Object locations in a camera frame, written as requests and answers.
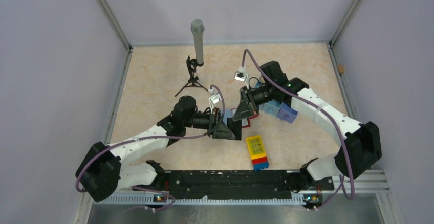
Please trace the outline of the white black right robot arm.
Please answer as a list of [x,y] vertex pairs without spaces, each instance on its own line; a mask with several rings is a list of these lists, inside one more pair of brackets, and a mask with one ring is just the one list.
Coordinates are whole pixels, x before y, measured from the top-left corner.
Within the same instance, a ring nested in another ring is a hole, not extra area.
[[257,87],[240,88],[240,103],[233,119],[250,118],[259,106],[275,100],[310,118],[339,146],[336,154],[315,158],[300,168],[300,183],[314,189],[327,177],[346,177],[350,185],[381,159],[378,126],[350,118],[322,100],[300,78],[288,79],[280,64],[270,61],[261,65],[264,82]]

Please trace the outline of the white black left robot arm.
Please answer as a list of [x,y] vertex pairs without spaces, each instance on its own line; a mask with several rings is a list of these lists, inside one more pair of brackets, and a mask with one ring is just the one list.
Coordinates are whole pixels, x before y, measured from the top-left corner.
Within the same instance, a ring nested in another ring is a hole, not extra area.
[[204,135],[212,139],[240,140],[242,123],[225,118],[218,108],[199,111],[194,97],[183,96],[173,111],[150,129],[126,141],[92,145],[75,173],[76,189],[88,193],[96,202],[117,190],[137,185],[160,189],[164,176],[157,163],[151,161],[143,166],[130,163],[185,138],[187,128],[203,129]]

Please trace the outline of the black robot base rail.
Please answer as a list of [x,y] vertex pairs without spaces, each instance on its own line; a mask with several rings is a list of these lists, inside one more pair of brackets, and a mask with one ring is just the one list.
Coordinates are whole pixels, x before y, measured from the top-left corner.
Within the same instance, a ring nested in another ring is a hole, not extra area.
[[330,177],[308,183],[298,170],[172,170],[159,172],[149,187],[168,191],[177,201],[204,196],[209,200],[291,199],[303,191],[335,189]]

